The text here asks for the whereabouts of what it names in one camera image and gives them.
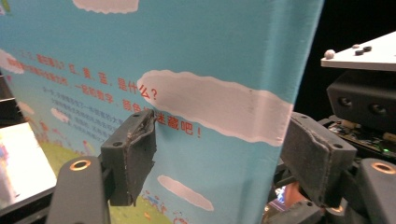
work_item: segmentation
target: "cloud illustration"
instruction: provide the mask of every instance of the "cloud illustration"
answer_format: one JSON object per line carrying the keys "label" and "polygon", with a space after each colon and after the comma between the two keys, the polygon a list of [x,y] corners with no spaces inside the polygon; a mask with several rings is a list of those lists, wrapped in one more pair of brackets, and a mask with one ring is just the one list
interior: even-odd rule
{"label": "cloud illustration", "polygon": [[23,74],[23,69],[17,66],[17,60],[9,53],[0,49],[0,67],[16,74]]}
{"label": "cloud illustration", "polygon": [[172,193],[176,194],[178,197],[186,200],[187,202],[205,209],[206,211],[214,211],[215,208],[213,207],[212,202],[206,199],[203,195],[195,192],[194,190],[186,187],[182,183],[172,179],[166,175],[158,176],[158,182],[166,188],[167,190],[171,191]]}
{"label": "cloud illustration", "polygon": [[190,72],[153,70],[137,84],[145,86],[141,91],[155,89],[155,99],[144,99],[160,110],[227,136],[276,147],[283,143],[293,108],[269,91]]}
{"label": "cloud illustration", "polygon": [[96,13],[129,13],[135,12],[139,0],[73,0],[76,7]]}
{"label": "cloud illustration", "polygon": [[28,104],[26,104],[22,101],[18,102],[18,106],[20,107],[21,110],[23,110],[31,115],[33,115],[35,113],[35,111],[33,110],[32,107],[30,107]]}
{"label": "cloud illustration", "polygon": [[59,119],[61,122],[64,122],[64,123],[69,122],[69,117],[67,117],[64,113],[62,113],[58,109],[52,108],[50,110],[50,112],[55,118]]}

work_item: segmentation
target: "question mark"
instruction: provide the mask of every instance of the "question mark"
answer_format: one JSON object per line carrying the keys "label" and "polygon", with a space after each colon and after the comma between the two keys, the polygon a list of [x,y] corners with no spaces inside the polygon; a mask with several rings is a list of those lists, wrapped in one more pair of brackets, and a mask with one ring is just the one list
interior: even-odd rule
{"label": "question mark", "polygon": [[154,93],[154,100],[156,100],[156,99],[155,99],[155,96],[157,95],[157,90],[151,89],[151,91]]}

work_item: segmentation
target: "white ball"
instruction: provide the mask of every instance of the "white ball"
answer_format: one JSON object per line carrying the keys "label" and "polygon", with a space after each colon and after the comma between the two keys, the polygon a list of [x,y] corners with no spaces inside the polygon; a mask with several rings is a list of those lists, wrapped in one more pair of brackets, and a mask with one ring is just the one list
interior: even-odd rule
{"label": "white ball", "polygon": [[335,51],[333,49],[328,49],[326,50],[326,52],[324,53],[324,57],[329,60],[329,59],[333,59],[335,55]]}

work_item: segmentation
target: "dark background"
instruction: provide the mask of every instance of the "dark background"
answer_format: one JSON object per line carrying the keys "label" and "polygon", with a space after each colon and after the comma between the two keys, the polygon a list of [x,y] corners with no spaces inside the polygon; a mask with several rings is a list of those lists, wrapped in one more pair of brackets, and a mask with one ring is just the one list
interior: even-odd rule
{"label": "dark background", "polygon": [[332,114],[326,89],[345,69],[320,66],[327,49],[341,51],[395,31],[396,0],[327,0],[294,111],[316,120]]}

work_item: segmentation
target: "white cloud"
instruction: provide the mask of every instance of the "white cloud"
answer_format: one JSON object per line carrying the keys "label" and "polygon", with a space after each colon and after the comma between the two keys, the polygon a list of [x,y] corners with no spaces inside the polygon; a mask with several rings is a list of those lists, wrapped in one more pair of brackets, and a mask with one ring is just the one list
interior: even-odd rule
{"label": "white cloud", "polygon": [[186,187],[182,183],[172,179],[166,175],[158,176],[158,182],[166,188],[167,190],[171,191],[172,193],[176,194],[178,197],[186,200],[187,202],[205,209],[206,211],[213,211],[215,208],[213,207],[212,202],[206,199],[203,195],[195,192],[194,190]]}
{"label": "white cloud", "polygon": [[33,110],[32,107],[30,107],[28,104],[19,101],[18,102],[18,106],[20,107],[21,110],[33,115],[35,113],[35,111]]}
{"label": "white cloud", "polygon": [[135,12],[139,0],[73,0],[76,7],[96,13],[128,13]]}
{"label": "white cloud", "polygon": [[169,70],[149,71],[137,84],[146,93],[156,90],[155,99],[144,97],[156,108],[224,135],[272,146],[281,146],[285,138],[292,104],[269,91]]}
{"label": "white cloud", "polygon": [[52,109],[50,110],[50,112],[52,113],[52,115],[53,115],[55,118],[59,119],[61,122],[64,122],[64,123],[69,122],[69,118],[68,118],[64,113],[62,113],[61,111],[59,111],[58,109],[52,108]]}
{"label": "white cloud", "polygon": [[23,73],[22,68],[9,64],[9,62],[16,62],[16,61],[17,60],[11,54],[0,49],[0,67],[8,70],[9,72],[22,74]]}

